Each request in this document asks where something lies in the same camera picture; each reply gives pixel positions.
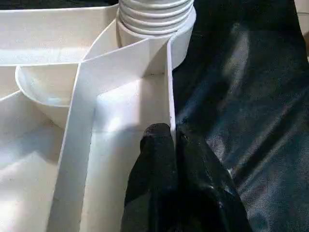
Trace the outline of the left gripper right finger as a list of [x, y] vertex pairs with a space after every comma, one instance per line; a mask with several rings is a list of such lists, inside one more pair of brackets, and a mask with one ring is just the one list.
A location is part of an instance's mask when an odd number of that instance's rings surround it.
[[182, 231], [252, 231], [229, 172], [207, 142], [190, 131], [179, 131], [176, 155]]

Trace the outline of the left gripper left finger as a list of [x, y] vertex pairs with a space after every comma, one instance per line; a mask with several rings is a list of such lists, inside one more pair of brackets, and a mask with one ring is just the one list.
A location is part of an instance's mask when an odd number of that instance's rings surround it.
[[140, 154], [128, 178], [121, 231], [176, 232], [178, 185], [170, 127], [152, 124], [143, 133]]

